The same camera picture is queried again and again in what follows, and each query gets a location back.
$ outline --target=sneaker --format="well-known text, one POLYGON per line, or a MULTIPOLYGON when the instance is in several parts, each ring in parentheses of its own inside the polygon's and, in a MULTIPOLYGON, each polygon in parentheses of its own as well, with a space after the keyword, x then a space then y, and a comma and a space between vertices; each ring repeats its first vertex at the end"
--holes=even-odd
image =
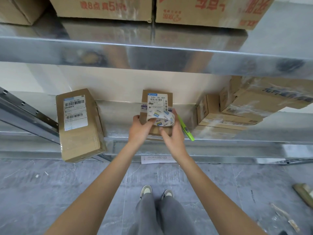
POLYGON ((141 192, 140 192, 140 199, 143 197, 143 195, 144 195, 145 193, 151 193, 151 194, 152 194, 152 188, 151 188, 151 186, 145 185, 145 186, 141 189, 141 192))
POLYGON ((172 196, 174 198, 173 191, 171 191, 170 189, 166 189, 162 194, 162 199, 164 199, 166 196, 172 196))

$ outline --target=gray pants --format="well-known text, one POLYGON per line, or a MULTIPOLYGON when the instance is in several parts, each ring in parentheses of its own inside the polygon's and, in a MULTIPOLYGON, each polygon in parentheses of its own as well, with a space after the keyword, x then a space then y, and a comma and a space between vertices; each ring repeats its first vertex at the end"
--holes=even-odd
POLYGON ((194 235, 196 230, 182 205, 166 196, 155 208, 151 193, 143 195, 136 206, 136 222, 128 235, 194 235))

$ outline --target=roll of packing tape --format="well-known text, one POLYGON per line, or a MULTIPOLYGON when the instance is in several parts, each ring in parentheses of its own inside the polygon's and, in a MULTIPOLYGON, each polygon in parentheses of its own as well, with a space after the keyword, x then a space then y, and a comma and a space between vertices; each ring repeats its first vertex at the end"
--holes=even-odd
POLYGON ((151 108, 147 113, 147 121, 153 118, 157 119, 154 123, 155 126, 169 127, 173 126, 175 122, 175 115, 172 112, 151 108))

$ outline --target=gray floor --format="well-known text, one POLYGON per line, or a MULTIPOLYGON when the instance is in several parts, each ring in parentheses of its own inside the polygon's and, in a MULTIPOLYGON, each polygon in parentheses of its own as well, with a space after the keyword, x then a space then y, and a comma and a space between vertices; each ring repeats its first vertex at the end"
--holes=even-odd
MULTIPOLYGON (((43 234, 107 163, 59 160, 0 160, 0 234, 43 234)), ((295 182, 313 186, 313 164, 278 166, 200 164, 201 169, 268 234, 285 229, 287 221, 275 214, 272 202, 287 211, 302 234, 311 234, 313 211, 291 188, 295 182)), ((177 164, 133 163, 120 185, 98 234, 127 234, 143 185, 160 197, 172 189, 189 213, 199 234, 217 234, 210 218, 177 164)))

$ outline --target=person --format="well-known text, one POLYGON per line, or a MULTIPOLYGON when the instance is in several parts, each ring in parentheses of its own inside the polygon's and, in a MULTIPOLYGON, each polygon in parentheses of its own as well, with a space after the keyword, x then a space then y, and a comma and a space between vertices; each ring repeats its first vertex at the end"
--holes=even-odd
MULTIPOLYGON (((92 182, 92 184, 57 218, 45 235, 97 234, 107 209, 121 183, 132 157, 146 140, 155 119, 141 125, 134 116, 129 130, 128 143, 92 182)), ((225 195, 188 155, 180 123, 175 121, 172 136, 159 127, 173 158, 184 170, 192 188, 213 222, 217 232, 223 235, 265 235, 266 233, 225 195)), ((165 190, 157 216, 152 188, 144 186, 136 207, 136 223, 129 234, 196 234, 196 229, 182 205, 175 200, 171 190, 165 190)))

